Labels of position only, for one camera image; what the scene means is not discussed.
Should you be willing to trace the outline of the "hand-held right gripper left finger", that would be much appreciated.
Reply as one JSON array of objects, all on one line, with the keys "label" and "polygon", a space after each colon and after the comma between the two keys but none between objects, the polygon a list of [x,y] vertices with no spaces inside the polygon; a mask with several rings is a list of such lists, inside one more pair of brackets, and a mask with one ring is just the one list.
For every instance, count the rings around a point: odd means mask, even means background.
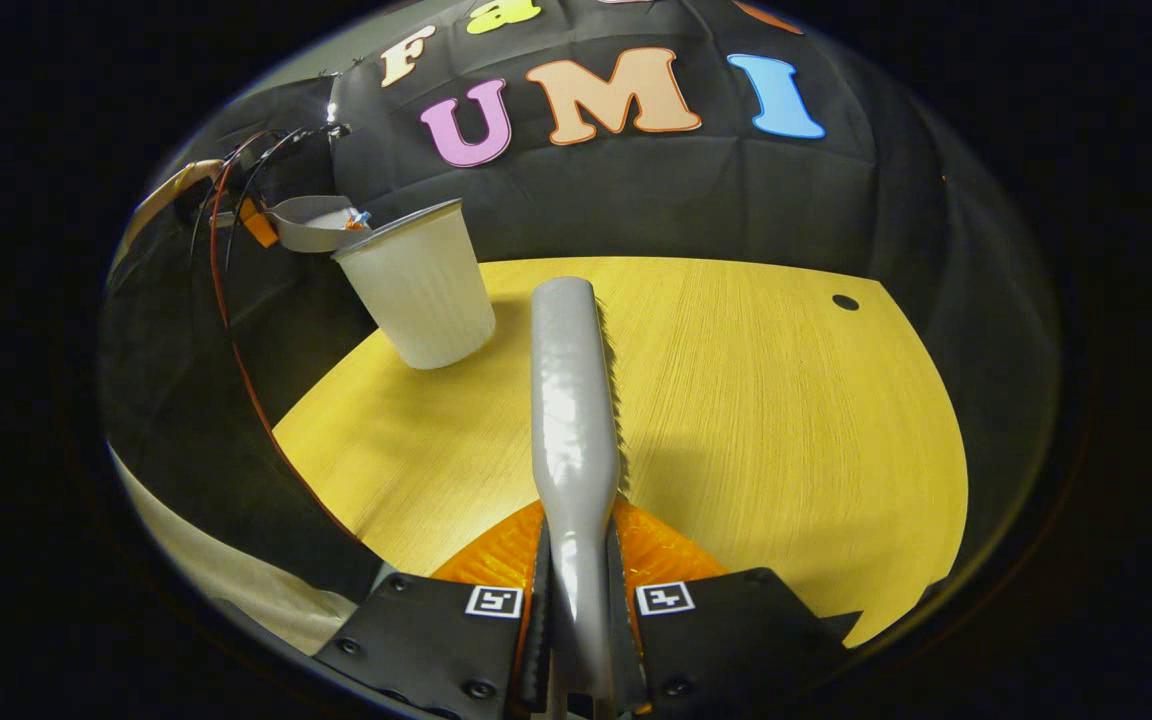
[{"label": "hand-held right gripper left finger", "polygon": [[526,717],[550,680],[550,541],[539,502],[431,577],[393,571],[316,652],[406,717]]}]

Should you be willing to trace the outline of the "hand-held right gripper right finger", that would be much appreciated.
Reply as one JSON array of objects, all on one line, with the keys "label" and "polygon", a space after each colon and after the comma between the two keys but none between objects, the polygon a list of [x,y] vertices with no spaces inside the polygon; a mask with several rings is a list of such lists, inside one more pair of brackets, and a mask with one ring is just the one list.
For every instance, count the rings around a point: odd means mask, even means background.
[{"label": "hand-held right gripper right finger", "polygon": [[627,714],[790,717],[849,661],[859,612],[820,615],[770,568],[723,569],[626,498],[605,553]]}]

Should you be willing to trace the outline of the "grey plastic dustpan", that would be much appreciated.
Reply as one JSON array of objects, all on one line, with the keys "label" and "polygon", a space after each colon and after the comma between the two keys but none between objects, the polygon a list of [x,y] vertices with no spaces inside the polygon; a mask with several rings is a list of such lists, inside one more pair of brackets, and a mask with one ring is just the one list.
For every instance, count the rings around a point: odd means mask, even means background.
[{"label": "grey plastic dustpan", "polygon": [[349,210],[361,211],[346,196],[306,195],[279,202],[268,209],[268,215],[285,249],[321,253],[365,242],[374,234],[371,227],[369,232],[347,232],[344,223]]}]

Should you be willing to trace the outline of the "white ribbed garbage bin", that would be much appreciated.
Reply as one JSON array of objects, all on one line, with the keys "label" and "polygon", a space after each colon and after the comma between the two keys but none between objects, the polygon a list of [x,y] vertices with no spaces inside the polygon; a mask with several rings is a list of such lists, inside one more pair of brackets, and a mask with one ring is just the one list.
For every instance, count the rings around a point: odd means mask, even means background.
[{"label": "white ribbed garbage bin", "polygon": [[332,255],[378,329],[417,370],[467,359],[497,328],[463,205],[439,202]]}]

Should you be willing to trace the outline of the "small grey broom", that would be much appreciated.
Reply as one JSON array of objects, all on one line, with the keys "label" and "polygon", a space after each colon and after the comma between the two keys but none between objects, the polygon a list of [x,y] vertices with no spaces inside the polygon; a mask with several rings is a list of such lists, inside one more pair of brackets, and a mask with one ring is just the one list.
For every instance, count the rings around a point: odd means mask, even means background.
[{"label": "small grey broom", "polygon": [[573,694],[617,720],[607,536],[621,452],[594,288],[563,275],[531,297],[532,479],[550,539],[556,659],[550,715]]}]

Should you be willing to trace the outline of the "yellow wooden desktop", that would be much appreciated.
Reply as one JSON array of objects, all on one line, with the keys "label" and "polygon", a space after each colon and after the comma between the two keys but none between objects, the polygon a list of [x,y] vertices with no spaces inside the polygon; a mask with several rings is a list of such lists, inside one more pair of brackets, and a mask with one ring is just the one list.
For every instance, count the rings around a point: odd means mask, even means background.
[{"label": "yellow wooden desktop", "polygon": [[[588,279],[614,351],[632,503],[728,570],[771,568],[861,647],[963,546],[963,439],[931,355],[882,286],[677,258],[485,263],[493,338],[419,372],[371,334],[300,397],[276,442],[346,529],[430,575],[538,492],[535,288]],[[856,311],[832,302],[842,293]]]}]

